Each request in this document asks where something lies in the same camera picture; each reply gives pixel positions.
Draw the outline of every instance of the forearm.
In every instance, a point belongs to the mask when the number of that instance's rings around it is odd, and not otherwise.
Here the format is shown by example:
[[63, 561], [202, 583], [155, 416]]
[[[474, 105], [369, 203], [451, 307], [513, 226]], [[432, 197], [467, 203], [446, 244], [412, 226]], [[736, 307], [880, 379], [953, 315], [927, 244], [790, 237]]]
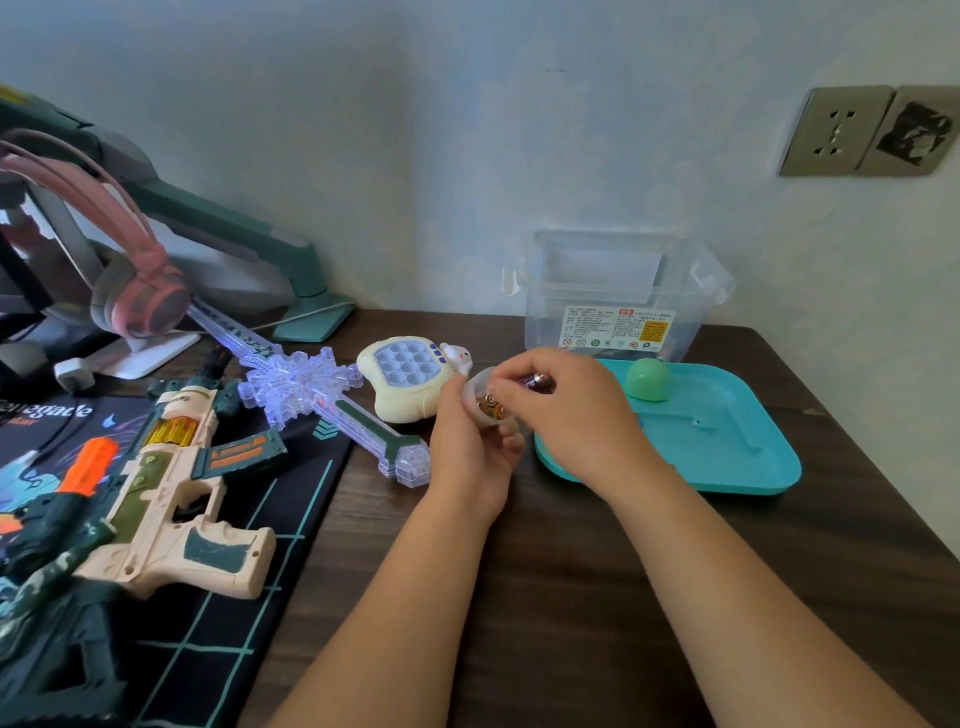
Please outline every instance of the forearm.
[[633, 472], [611, 506], [718, 726], [926, 725], [672, 468]]
[[428, 492], [272, 728], [446, 725], [486, 536]]

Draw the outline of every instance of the wooden desk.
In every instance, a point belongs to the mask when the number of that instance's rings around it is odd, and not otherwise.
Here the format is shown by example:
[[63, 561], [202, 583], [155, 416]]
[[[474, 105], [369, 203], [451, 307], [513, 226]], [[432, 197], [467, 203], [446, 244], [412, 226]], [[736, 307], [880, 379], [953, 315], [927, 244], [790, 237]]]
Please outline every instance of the wooden desk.
[[[466, 346], [481, 368], [523, 350], [519, 318], [403, 311], [355, 313], [329, 344], [349, 363], [398, 334]], [[207, 348], [197, 345], [161, 374], [189, 374]], [[781, 497], [710, 502], [930, 721], [960, 726], [960, 564], [755, 331], [704, 327], [687, 361], [750, 384], [804, 466], [803, 480]], [[356, 398], [372, 408], [371, 388]], [[422, 425], [414, 429], [426, 436]], [[266, 723], [359, 599], [422, 493], [384, 480], [366, 452], [353, 450], [242, 728]], [[610, 510], [528, 450], [481, 565], [450, 725], [711, 724]]]

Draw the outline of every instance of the wall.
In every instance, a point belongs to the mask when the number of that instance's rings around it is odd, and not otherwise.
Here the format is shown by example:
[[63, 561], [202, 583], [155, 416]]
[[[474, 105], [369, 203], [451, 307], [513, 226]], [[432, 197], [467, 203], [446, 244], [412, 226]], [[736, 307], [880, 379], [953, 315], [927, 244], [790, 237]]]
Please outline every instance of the wall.
[[520, 313], [502, 270], [542, 226], [701, 236], [739, 281], [716, 320], [960, 551], [960, 160], [776, 176], [810, 87], [960, 80], [952, 0], [8, 0], [4, 26], [9, 83], [317, 240], [363, 305]]

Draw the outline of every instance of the person's left hand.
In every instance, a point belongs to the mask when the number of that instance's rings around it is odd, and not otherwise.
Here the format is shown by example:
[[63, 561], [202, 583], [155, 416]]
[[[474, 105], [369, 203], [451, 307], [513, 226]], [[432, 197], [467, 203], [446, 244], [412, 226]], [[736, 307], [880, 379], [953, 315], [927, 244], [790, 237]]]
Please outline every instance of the person's left hand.
[[455, 375], [440, 392], [427, 495], [465, 509], [468, 517], [489, 528], [507, 502], [510, 476], [523, 454], [523, 435], [516, 420], [481, 432], [461, 399], [466, 381]]

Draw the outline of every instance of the teal chevron arrow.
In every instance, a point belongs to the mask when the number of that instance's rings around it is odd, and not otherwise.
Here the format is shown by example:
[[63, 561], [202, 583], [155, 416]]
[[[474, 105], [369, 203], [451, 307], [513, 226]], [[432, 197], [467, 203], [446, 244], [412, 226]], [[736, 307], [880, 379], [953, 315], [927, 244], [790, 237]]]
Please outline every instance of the teal chevron arrow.
[[336, 437], [338, 432], [340, 432], [340, 428], [337, 427], [337, 425], [333, 425], [321, 418], [313, 430], [313, 436], [318, 440], [329, 440], [331, 437]]

